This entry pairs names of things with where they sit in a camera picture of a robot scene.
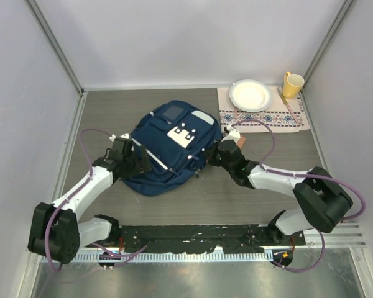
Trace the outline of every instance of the white wall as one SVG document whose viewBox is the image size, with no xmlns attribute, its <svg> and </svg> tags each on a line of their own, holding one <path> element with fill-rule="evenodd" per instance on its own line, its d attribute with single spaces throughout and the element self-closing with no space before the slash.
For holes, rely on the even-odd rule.
<svg viewBox="0 0 373 298">
<path fill-rule="evenodd" d="M 343 0 L 37 0 L 83 87 L 304 74 Z"/>
<path fill-rule="evenodd" d="M 373 260 L 373 0 L 356 2 L 305 91 L 332 174 L 366 197 Z"/>
<path fill-rule="evenodd" d="M 77 99 L 25 3 L 0 0 L 0 298 L 17 297 L 32 213 L 52 198 Z"/>
</svg>

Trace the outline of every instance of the yellow mug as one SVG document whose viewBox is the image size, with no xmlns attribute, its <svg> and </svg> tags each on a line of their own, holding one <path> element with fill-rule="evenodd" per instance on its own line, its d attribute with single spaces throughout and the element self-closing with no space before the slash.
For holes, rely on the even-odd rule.
<svg viewBox="0 0 373 298">
<path fill-rule="evenodd" d="M 304 86 L 304 78 L 299 74 L 285 73 L 285 85 L 282 94 L 286 98 L 294 98 Z"/>
</svg>

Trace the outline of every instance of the gray table surface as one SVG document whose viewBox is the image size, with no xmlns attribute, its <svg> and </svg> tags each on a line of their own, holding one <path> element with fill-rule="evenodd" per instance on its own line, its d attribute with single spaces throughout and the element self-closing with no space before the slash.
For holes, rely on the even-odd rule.
<svg viewBox="0 0 373 298">
<path fill-rule="evenodd" d="M 121 135 L 157 106 L 172 99 L 190 102 L 218 117 L 216 89 L 156 89 L 89 92 L 80 130 L 99 128 Z M 243 153 L 260 160 L 271 148 L 269 133 L 246 133 Z M 266 164 L 276 168 L 308 170 L 320 165 L 310 131 L 277 133 L 277 147 Z M 100 133 L 85 134 L 86 147 L 94 160 L 103 156 L 111 142 Z M 88 167 L 80 145 L 75 145 L 64 191 L 68 191 L 86 173 Z M 106 190 L 82 216 L 81 222 L 96 214 L 119 219 L 121 224 L 264 224 L 297 202 L 266 190 L 239 187 L 221 168 L 207 166 L 199 178 L 191 178 L 179 188 L 156 197 L 144 197 L 122 182 Z"/>
</svg>

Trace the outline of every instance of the metal floor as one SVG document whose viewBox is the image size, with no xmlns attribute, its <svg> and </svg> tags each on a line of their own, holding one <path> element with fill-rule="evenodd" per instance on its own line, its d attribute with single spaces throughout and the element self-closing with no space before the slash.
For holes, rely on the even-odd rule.
<svg viewBox="0 0 373 298">
<path fill-rule="evenodd" d="M 301 249 L 293 266 L 306 268 L 319 250 Z M 41 264 L 33 298 L 360 298 L 364 297 L 349 249 L 326 250 L 307 273 L 290 273 L 269 262 L 129 264 L 85 278 L 97 264 L 65 266 L 55 279 Z"/>
<path fill-rule="evenodd" d="M 172 99 L 188 101 L 218 116 L 216 89 L 161 89 L 89 92 L 80 130 L 93 127 L 117 135 L 130 132 L 146 113 Z M 245 134 L 243 152 L 259 160 L 271 147 L 268 133 Z M 307 170 L 320 165 L 310 131 L 278 133 L 277 148 L 267 164 L 277 168 Z M 110 142 L 104 135 L 85 135 L 91 159 L 102 156 Z M 88 170 L 80 146 L 75 145 L 64 191 Z M 221 168 L 204 169 L 176 190 L 157 197 L 143 197 L 122 182 L 104 192 L 88 208 L 81 221 L 96 214 L 119 219 L 124 225 L 158 224 L 260 224 L 279 211 L 297 206 L 294 198 L 270 191 L 237 186 Z M 293 267 L 315 262 L 319 250 L 295 252 Z M 95 272 L 80 279 L 96 263 L 66 265 L 56 275 L 71 284 L 48 279 L 47 264 L 40 264 L 32 297 L 364 297 L 349 249 L 327 249 L 323 262 L 308 273 L 295 274 L 269 262 L 130 264 L 114 271 Z"/>
</svg>

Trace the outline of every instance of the navy blue backpack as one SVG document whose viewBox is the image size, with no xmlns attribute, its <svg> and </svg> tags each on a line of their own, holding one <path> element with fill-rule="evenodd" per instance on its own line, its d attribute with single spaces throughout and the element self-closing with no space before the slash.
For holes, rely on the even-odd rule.
<svg viewBox="0 0 373 298">
<path fill-rule="evenodd" d="M 145 196 L 156 196 L 183 184 L 206 166 L 204 151 L 221 139 L 217 120 L 183 101 L 170 101 L 149 114 L 132 131 L 134 151 L 145 145 L 152 171 L 125 179 Z"/>
</svg>

